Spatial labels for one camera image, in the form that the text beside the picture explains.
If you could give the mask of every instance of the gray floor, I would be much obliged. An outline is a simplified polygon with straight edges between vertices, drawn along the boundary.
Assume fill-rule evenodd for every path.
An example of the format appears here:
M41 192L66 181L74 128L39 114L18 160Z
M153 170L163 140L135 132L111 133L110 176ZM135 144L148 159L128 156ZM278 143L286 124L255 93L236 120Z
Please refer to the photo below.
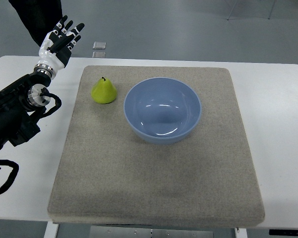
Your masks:
M298 64L298 0L64 0L63 14L84 22L73 57L90 58L94 41L106 57ZM7 0L0 0L0 57L36 56L38 46ZM0 220L0 238L43 237L46 223ZM226 232L233 237L232 230ZM87 225L61 225L58 238L88 237ZM269 237L249 230L250 238Z

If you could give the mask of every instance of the gray felt mat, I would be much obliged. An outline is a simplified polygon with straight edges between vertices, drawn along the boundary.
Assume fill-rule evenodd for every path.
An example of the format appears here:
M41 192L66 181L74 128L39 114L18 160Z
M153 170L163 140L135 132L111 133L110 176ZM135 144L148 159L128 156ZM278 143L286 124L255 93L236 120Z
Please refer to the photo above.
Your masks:
M102 77L118 96L90 96ZM138 138L123 112L127 92L151 77L190 85L202 117L184 140ZM78 90L48 213L54 222L171 227L252 227L264 208L229 71L224 68L88 66Z

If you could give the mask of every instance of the white table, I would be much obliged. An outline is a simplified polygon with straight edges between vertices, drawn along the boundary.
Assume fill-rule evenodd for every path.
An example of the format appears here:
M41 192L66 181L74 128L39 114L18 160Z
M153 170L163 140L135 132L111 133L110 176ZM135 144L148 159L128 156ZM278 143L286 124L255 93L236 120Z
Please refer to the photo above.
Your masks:
M0 90L31 73L37 57L0 58ZM266 217L258 228L298 229L298 65L266 63L71 58L49 91L62 107L38 123L41 132L0 159L19 164L12 187L0 195L0 219L50 221L47 206L58 169L79 80L88 65L187 66L227 68L234 83L253 157ZM0 185L9 171L0 172ZM238 187L236 192L243 193Z

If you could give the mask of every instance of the table leg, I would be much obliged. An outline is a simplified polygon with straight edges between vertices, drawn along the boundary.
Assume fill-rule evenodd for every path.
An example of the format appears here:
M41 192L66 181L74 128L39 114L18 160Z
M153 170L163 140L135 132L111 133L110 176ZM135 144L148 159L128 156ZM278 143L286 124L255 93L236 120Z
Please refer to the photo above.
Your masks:
M56 238L58 228L59 228L59 224L48 222L44 233L44 238Z
M247 238L246 229L243 228L235 228L235 237L236 238Z

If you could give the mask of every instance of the pear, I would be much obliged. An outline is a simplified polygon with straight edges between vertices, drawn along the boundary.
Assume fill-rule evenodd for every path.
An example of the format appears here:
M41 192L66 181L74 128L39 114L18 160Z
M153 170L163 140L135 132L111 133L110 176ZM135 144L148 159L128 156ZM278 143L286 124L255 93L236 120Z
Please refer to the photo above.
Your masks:
M91 97L95 102L106 104L111 103L117 97L117 90L109 79L101 79L92 87Z

